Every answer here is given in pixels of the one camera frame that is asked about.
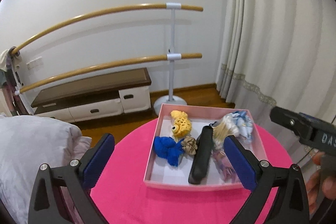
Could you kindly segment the light blue patterned scrunchie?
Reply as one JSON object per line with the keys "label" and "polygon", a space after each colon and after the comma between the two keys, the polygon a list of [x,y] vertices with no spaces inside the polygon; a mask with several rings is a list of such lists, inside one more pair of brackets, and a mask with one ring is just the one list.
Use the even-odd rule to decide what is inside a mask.
{"label": "light blue patterned scrunchie", "polygon": [[229,135],[244,143],[252,143],[253,122],[245,110],[237,110],[223,117]]}

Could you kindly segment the black glasses case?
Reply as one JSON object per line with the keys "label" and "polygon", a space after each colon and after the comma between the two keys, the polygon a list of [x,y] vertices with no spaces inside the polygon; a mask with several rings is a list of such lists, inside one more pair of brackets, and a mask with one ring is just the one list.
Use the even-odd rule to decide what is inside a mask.
{"label": "black glasses case", "polygon": [[214,146],[213,128],[211,126],[204,126],[202,128],[202,132],[198,136],[196,144],[198,148],[188,178],[189,184],[193,185],[199,185],[207,176],[210,157]]}

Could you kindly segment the yellow crochet fish toy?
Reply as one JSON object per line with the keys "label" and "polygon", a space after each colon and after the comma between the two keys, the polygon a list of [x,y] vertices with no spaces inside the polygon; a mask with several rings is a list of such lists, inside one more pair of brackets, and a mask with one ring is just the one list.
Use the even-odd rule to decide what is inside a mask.
{"label": "yellow crochet fish toy", "polygon": [[173,110],[170,115],[173,120],[173,126],[171,128],[173,139],[179,141],[179,139],[184,138],[191,132],[191,121],[184,111]]}

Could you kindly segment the pastel organza ribbon bow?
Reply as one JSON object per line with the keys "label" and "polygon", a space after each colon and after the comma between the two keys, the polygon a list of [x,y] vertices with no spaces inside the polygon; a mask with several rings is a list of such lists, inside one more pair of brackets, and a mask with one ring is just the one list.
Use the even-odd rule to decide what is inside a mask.
{"label": "pastel organza ribbon bow", "polygon": [[220,173],[222,180],[225,183],[238,183],[240,182],[237,173],[235,172],[232,164],[228,160],[227,155],[224,153],[224,149],[215,150],[213,152],[214,162],[217,170]]}

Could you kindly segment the bag of cotton swabs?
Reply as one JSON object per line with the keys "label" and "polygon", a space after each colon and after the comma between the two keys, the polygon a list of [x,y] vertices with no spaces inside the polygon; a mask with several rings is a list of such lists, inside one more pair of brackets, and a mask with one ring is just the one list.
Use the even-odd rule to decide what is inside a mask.
{"label": "bag of cotton swabs", "polygon": [[233,135],[235,137],[240,135],[238,126],[230,117],[223,117],[219,122],[215,122],[211,127],[213,128],[213,142],[215,150],[222,148],[224,139],[228,135]]}

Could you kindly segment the pink round table cover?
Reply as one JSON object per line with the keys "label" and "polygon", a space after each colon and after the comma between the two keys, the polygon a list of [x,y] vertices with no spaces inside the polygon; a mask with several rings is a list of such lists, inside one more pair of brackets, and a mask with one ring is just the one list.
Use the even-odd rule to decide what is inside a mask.
{"label": "pink round table cover", "polygon": [[143,182],[157,120],[116,144],[91,197],[109,223],[230,223],[250,192],[183,192]]}

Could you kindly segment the pink cardboard box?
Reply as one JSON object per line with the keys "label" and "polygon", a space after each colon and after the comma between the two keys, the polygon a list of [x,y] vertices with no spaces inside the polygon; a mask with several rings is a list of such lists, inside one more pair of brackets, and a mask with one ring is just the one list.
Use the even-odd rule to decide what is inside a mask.
{"label": "pink cardboard box", "polygon": [[[199,185],[189,184],[188,182],[194,156],[190,156],[187,155],[187,153],[184,153],[180,157],[179,165],[177,167],[174,167],[169,165],[166,159],[162,159],[156,155],[153,149],[154,138],[156,136],[167,136],[173,138],[173,134],[171,132],[173,120],[170,115],[173,110],[184,111],[185,113],[187,113],[189,120],[192,124],[192,129],[191,132],[186,136],[192,136],[197,141],[197,138],[201,134],[202,128],[204,126],[212,126],[215,122],[219,122],[225,115],[243,109],[224,109],[216,107],[163,104],[159,112],[157,125],[151,143],[150,154],[147,161],[146,171],[143,178],[145,185],[148,187],[164,190],[189,191],[212,191],[241,188],[241,182],[225,183],[222,180],[213,158],[213,152],[215,151],[214,146],[210,157],[207,176],[202,180]],[[264,145],[261,141],[259,131],[256,128],[250,111],[245,111],[253,122],[252,143],[248,144],[242,142],[238,138],[236,139],[245,149],[250,150],[257,159],[265,160],[267,159],[267,156],[265,153]]]}

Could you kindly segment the white curtain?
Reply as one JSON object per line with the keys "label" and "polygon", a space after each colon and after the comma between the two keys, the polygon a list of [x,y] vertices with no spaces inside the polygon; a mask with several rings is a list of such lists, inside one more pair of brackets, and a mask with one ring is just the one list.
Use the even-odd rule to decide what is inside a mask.
{"label": "white curtain", "polygon": [[279,106],[334,119],[335,0],[228,0],[217,89],[307,165],[313,150],[269,112]]}

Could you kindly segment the white brown tv cabinet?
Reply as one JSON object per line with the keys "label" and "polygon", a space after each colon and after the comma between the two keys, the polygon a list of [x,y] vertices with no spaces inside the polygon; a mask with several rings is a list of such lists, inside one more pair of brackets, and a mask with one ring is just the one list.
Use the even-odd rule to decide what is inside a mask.
{"label": "white brown tv cabinet", "polygon": [[151,108],[146,68],[119,71],[43,89],[31,107],[39,117],[80,122]]}

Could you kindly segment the lower wooden ballet bar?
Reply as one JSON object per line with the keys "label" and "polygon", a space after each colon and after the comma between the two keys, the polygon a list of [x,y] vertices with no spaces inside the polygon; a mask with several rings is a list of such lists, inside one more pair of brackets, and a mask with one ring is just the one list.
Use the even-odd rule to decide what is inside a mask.
{"label": "lower wooden ballet bar", "polygon": [[51,84],[63,79],[68,79],[74,76],[84,75],[87,73],[95,72],[95,71],[102,71],[105,69],[110,68],[117,68],[126,65],[136,65],[142,63],[151,63],[157,61],[175,61],[175,60],[183,60],[183,59],[201,59],[201,53],[167,53],[165,55],[155,55],[155,56],[145,56],[145,57],[137,57],[132,59],[123,59],[117,61],[111,61],[108,63],[103,63],[99,65],[92,65],[89,67],[76,69],[67,73],[62,73],[60,75],[52,76],[44,80],[40,80],[36,83],[33,83],[29,86],[25,86],[15,91],[15,95],[18,96],[19,94],[23,94],[27,91],[33,90],[35,88]]}

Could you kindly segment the clothes hanging on bar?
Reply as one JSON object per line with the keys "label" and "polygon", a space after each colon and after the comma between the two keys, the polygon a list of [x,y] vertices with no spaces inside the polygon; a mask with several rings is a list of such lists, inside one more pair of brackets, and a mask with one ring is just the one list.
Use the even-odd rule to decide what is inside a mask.
{"label": "clothes hanging on bar", "polygon": [[28,115],[29,112],[22,100],[15,95],[17,86],[15,77],[20,82],[17,70],[22,58],[19,52],[12,54],[14,49],[15,47],[12,47],[1,53],[1,90],[12,116]]}

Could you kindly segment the white barre stand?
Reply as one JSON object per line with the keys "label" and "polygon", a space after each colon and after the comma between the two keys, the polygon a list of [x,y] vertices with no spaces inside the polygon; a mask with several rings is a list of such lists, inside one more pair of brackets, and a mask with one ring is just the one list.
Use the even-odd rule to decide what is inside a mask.
{"label": "white barre stand", "polygon": [[161,96],[154,102],[153,108],[157,115],[159,115],[161,106],[164,103],[171,105],[187,105],[187,102],[183,98],[175,96],[173,92],[174,65],[175,61],[181,59],[181,54],[175,53],[175,11],[181,10],[182,5],[180,3],[167,2],[166,8],[171,10],[170,47],[167,54],[169,61],[169,90],[166,96]]}

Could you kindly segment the white wall switch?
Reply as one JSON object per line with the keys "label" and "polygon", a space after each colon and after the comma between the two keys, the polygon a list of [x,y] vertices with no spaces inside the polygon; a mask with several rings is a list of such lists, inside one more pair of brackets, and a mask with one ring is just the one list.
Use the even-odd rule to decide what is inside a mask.
{"label": "white wall switch", "polygon": [[37,57],[31,61],[29,61],[26,66],[27,66],[27,69],[30,71],[34,68],[37,68],[37,67],[40,67],[43,65],[43,59],[42,57]]}

